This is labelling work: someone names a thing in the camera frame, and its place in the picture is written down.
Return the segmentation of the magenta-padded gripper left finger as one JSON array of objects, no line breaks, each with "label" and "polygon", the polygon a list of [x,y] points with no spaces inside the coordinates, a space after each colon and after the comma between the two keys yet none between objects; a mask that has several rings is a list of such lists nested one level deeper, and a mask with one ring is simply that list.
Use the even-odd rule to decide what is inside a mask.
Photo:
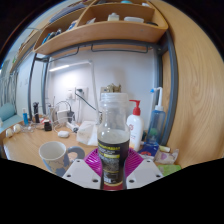
[{"label": "magenta-padded gripper left finger", "polygon": [[84,159],[76,159],[63,178],[84,188],[100,189],[102,163],[98,150],[92,150]]}]

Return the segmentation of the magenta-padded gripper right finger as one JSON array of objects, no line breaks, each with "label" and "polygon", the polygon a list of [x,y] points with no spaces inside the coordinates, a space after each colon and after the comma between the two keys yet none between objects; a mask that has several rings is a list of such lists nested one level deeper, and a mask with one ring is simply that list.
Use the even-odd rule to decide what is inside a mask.
[{"label": "magenta-padded gripper right finger", "polygon": [[162,177],[163,174],[151,159],[143,159],[133,149],[128,151],[124,164],[125,189],[141,188]]}]

